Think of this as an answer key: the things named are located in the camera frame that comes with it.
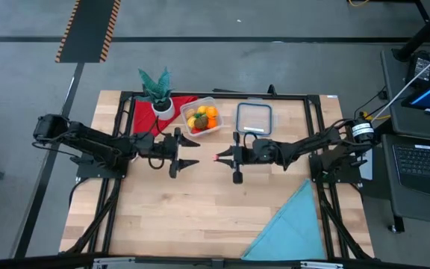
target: laptop keyboard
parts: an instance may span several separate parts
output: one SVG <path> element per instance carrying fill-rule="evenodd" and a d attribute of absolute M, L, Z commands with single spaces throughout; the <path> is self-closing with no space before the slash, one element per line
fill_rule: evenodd
<path fill-rule="evenodd" d="M 400 173 L 430 176 L 430 149 L 418 149 L 414 145 L 393 147 Z"/>

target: yellow black hazard tape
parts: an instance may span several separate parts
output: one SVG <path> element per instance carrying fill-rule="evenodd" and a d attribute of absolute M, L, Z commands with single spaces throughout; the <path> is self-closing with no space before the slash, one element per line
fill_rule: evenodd
<path fill-rule="evenodd" d="M 120 4 L 120 0 L 76 0 L 56 54 L 56 62 L 105 62 Z"/>

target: potted plant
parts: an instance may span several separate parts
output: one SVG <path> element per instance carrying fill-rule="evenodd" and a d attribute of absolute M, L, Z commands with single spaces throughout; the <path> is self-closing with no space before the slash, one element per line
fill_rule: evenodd
<path fill-rule="evenodd" d="M 172 98 L 170 93 L 172 89 L 170 86 L 170 74 L 167 72 L 167 68 L 163 70 L 162 75 L 158 79 L 158 83 L 155 83 L 146 72 L 139 69 L 139 75 L 142 79 L 142 89 L 145 96 L 136 96 L 136 99 L 142 102 L 151 102 L 152 110 L 155 116 L 158 116 L 159 120 L 169 120 L 175 113 Z"/>

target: green plant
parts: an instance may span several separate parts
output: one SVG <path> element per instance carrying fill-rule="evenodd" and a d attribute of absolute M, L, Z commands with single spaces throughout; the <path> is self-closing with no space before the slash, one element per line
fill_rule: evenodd
<path fill-rule="evenodd" d="M 158 79 L 158 83 L 155 83 L 150 76 L 141 69 L 139 69 L 139 75 L 143 82 L 143 92 L 145 96 L 136 96 L 137 100 L 151 102 L 154 106 L 162 106 L 169 101 L 172 89 L 169 89 L 170 73 L 167 71 L 166 67 Z"/>

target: white pot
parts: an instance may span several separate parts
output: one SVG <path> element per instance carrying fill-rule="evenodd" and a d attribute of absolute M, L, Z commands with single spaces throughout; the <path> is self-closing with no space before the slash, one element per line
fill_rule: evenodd
<path fill-rule="evenodd" d="M 154 111 L 155 116 L 158 116 L 159 120 L 170 120 L 170 119 L 172 119 L 173 115 L 175 114 L 175 108 L 173 106 L 172 98 L 170 98 L 169 109 L 160 112 L 160 111 L 155 110 L 154 104 L 152 104 L 152 110 Z"/>

